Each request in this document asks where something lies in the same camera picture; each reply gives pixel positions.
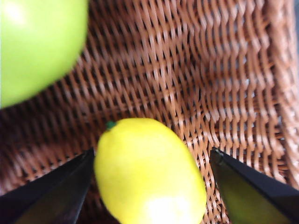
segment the green stem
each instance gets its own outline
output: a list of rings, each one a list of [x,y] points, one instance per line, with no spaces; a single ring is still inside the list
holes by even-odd
[[[106,123],[106,128],[107,128],[107,130],[111,130],[111,128],[113,128],[115,125],[116,125],[116,122],[110,120]]]

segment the woven wicker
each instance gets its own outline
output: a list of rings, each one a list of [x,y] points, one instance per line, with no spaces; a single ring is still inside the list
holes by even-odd
[[[203,223],[229,223],[212,146],[299,187],[296,54],[291,0],[92,0],[74,70],[0,112],[1,194],[96,146],[106,121],[151,117],[197,159]],[[93,222],[116,223],[94,180],[79,218]]]

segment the apple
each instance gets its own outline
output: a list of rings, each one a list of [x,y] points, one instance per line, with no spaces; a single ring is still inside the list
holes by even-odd
[[[1,1],[0,108],[24,101],[75,64],[86,39],[88,0]]]

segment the brown wicker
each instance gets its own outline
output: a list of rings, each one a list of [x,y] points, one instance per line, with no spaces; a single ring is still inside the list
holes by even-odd
[[[206,182],[203,223],[229,223],[212,146],[298,188],[294,27],[291,0],[92,0],[74,70],[0,112],[1,194],[95,146],[106,121],[126,117],[156,118],[185,141]],[[115,222],[94,180],[79,219],[93,222]]]

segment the lemon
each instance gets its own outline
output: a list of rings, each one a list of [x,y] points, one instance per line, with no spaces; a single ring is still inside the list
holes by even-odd
[[[206,190],[186,145],[154,119],[109,124],[94,169],[102,200],[122,224],[198,224]]]

